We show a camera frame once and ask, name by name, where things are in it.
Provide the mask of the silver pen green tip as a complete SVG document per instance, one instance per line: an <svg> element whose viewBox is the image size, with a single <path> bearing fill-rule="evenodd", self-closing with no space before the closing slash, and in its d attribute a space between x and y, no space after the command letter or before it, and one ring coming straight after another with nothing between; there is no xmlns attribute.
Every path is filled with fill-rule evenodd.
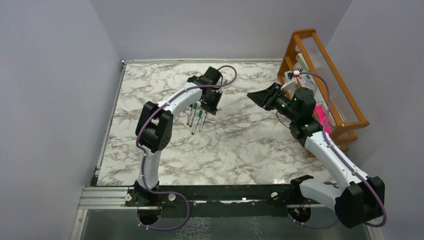
<svg viewBox="0 0 424 240"><path fill-rule="evenodd" d="M198 115L197 115L196 120L195 120L194 125L193 125L192 130L191 130L191 135L194 135L195 134L196 129L197 129L197 127L199 125L199 122L201 120L201 117L198 117Z"/></svg>

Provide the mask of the silver pen red tip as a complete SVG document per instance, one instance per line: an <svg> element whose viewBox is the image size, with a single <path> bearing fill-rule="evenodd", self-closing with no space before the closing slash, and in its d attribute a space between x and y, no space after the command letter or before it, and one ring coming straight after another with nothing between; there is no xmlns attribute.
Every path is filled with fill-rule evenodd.
<svg viewBox="0 0 424 240"><path fill-rule="evenodd" d="M197 108L196 109L193 109L193 105L192 105L192 115L191 115L191 120L190 120L190 125L189 125L189 127L192 127L192 125L193 125L193 122L194 122L194 118L195 118L195 115L196 115L196 111L197 111Z"/></svg>

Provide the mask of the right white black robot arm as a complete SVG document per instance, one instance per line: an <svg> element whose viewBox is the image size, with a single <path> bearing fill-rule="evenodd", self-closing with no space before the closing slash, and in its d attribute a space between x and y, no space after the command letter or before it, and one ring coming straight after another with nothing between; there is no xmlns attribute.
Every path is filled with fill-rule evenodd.
<svg viewBox="0 0 424 240"><path fill-rule="evenodd" d="M314 200L334 211L339 222L347 228L384 217L385 184L378 176L370 177L356 167L313 117L316 107L314 92L297 88L289 99L280 84L265 90L250 92L247 97L266 111L275 110L290 120L294 139L311 152L336 181L331 187L310 175L293 179L294 196Z"/></svg>

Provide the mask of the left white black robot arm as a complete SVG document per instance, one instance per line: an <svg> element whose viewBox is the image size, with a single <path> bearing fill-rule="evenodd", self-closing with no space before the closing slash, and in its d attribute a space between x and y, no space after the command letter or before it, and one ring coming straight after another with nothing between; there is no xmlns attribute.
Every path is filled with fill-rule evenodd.
<svg viewBox="0 0 424 240"><path fill-rule="evenodd" d="M182 89L168 98L144 104L135 130L136 146L142 151L136 183L146 192L154 192L159 184L160 158L171 141L174 117L194 103L200 103L201 109L216 115L222 96L219 84L222 78L218 69L209 67L203 75L190 77Z"/></svg>

